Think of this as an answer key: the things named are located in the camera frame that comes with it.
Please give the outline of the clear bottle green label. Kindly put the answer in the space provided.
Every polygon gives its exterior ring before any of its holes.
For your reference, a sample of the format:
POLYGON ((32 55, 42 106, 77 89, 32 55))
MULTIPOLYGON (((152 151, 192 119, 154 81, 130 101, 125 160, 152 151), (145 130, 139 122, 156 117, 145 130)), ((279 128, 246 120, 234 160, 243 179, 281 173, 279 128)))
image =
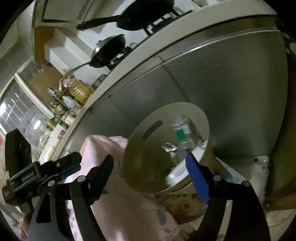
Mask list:
POLYGON ((188 153, 196 148, 199 139, 194 132, 192 121, 186 115, 179 115, 173 119, 171 127, 178 140, 178 158, 182 161, 188 153))

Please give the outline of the clear plastic container white label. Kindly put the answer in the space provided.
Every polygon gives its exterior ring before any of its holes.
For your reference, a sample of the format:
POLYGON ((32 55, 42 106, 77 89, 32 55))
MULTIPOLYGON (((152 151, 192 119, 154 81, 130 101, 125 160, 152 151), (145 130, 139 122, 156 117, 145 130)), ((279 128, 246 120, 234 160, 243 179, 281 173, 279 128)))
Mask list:
MULTIPOLYGON (((200 162, 208 145, 208 141, 202 142, 197 144, 195 149, 191 151, 191 154, 195 157, 195 159, 200 162)), ((186 168, 186 161, 185 159, 181 161, 177 155, 177 147, 170 143, 162 144, 162 148, 170 154, 173 164, 175 165, 170 173, 166 176, 166 185, 168 187, 174 187, 178 183, 180 183, 183 179, 185 179, 189 172, 186 168)))

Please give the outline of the barred kitchen window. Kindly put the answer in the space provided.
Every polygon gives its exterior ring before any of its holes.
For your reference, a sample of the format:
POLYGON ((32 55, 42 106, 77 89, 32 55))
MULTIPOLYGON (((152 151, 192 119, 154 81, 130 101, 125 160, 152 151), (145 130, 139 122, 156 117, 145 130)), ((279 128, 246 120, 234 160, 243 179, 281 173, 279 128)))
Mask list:
POLYGON ((33 150, 43 150, 51 131, 48 117, 12 79, 1 94, 1 125, 6 133, 18 129, 33 150))

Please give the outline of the beige trash bin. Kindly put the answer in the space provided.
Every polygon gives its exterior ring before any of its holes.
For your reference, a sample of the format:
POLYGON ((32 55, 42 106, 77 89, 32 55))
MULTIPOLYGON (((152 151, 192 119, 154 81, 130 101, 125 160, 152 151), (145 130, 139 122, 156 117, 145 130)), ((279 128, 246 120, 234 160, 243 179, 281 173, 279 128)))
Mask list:
POLYGON ((194 126, 198 143, 208 141, 206 151, 199 162, 209 168, 213 175, 220 175, 227 181, 233 178, 220 161, 214 157, 210 142, 210 125, 206 114, 196 105, 176 102, 163 106, 147 116, 128 139, 122 162, 125 182, 133 190, 143 194, 193 194, 194 185, 188 175, 174 187, 166 185, 166 176, 175 166, 162 144, 177 147, 178 140, 171 127, 173 119, 186 115, 194 126))

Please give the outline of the pink floral tablecloth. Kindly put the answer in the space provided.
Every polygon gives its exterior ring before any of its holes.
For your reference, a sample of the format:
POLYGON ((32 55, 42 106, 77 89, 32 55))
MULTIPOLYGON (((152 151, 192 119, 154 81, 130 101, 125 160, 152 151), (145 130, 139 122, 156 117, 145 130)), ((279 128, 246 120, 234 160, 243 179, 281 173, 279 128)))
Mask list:
POLYGON ((152 196, 141 195, 123 179, 122 159, 127 139, 121 136, 86 137, 80 154, 81 170, 66 179, 74 181, 99 166, 107 155, 114 168, 98 201, 92 205, 95 218, 107 240, 186 240, 173 216, 152 196))

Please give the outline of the white plastic jug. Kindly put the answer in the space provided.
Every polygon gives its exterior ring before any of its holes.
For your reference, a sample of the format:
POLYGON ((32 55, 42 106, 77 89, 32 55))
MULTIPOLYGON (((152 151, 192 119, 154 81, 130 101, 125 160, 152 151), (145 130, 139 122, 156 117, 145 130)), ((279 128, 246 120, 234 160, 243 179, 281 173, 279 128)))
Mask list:
POLYGON ((63 102, 69 107, 70 109, 74 109, 75 101, 69 96, 62 96, 63 102))

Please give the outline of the large yellow oil bottle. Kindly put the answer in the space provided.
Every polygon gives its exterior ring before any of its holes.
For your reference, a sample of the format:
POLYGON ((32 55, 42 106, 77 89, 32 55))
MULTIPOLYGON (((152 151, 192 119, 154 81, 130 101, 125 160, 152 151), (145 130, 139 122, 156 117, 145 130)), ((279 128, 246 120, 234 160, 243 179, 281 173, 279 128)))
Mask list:
POLYGON ((85 104, 89 97, 94 93, 93 89, 80 80, 70 80, 68 82, 68 90, 74 99, 82 104, 85 104))

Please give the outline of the steel wok with lid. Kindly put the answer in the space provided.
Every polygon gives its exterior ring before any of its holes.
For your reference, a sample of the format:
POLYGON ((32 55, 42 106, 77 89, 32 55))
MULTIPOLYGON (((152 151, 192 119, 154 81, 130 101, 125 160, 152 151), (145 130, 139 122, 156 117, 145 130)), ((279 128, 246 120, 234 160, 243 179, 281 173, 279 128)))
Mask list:
POLYGON ((114 64, 112 64, 112 61, 119 54, 123 53, 125 44, 126 40, 124 34, 111 36, 104 40, 98 41, 96 48, 93 50, 91 60, 71 69, 70 71, 65 73, 65 76, 73 74, 75 71, 86 65, 89 65, 93 68, 107 67, 110 71, 113 70, 114 64))

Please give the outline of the range hood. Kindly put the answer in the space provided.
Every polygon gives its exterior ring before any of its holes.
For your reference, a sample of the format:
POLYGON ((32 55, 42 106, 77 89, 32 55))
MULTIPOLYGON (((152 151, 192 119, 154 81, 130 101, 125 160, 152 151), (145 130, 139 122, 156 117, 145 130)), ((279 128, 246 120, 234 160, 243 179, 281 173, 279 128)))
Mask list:
POLYGON ((42 20, 48 23, 81 23, 88 13, 100 8, 103 1, 48 0, 42 10, 42 20))

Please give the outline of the gas stove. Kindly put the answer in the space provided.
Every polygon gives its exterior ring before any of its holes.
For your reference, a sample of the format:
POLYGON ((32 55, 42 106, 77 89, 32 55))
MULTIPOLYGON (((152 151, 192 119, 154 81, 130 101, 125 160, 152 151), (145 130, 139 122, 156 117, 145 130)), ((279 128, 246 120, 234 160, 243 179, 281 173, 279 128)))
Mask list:
POLYGON ((169 14, 166 14, 165 16, 157 19, 153 23, 147 25, 146 28, 138 31, 132 31, 130 34, 125 35, 125 47, 123 48, 122 52, 111 61, 110 68, 114 68, 116 65, 118 65, 126 56, 128 56, 128 54, 130 54, 138 45, 143 43, 147 38, 151 37, 156 32, 172 24, 181 17, 184 17, 189 13, 193 12, 192 9, 188 11, 182 11, 180 8, 176 9, 176 11, 174 10, 173 12, 170 12, 169 14))

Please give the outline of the black frying pan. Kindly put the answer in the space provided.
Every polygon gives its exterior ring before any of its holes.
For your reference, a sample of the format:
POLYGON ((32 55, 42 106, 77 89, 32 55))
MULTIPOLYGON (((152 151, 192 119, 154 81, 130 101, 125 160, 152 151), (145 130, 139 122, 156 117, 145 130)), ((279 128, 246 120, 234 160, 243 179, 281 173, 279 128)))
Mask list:
POLYGON ((173 12, 175 2, 171 0, 143 1, 136 0, 120 15, 104 18, 95 18, 79 24, 76 29, 83 31, 107 23, 116 23, 116 26, 126 31, 138 31, 146 28, 157 19, 173 12))

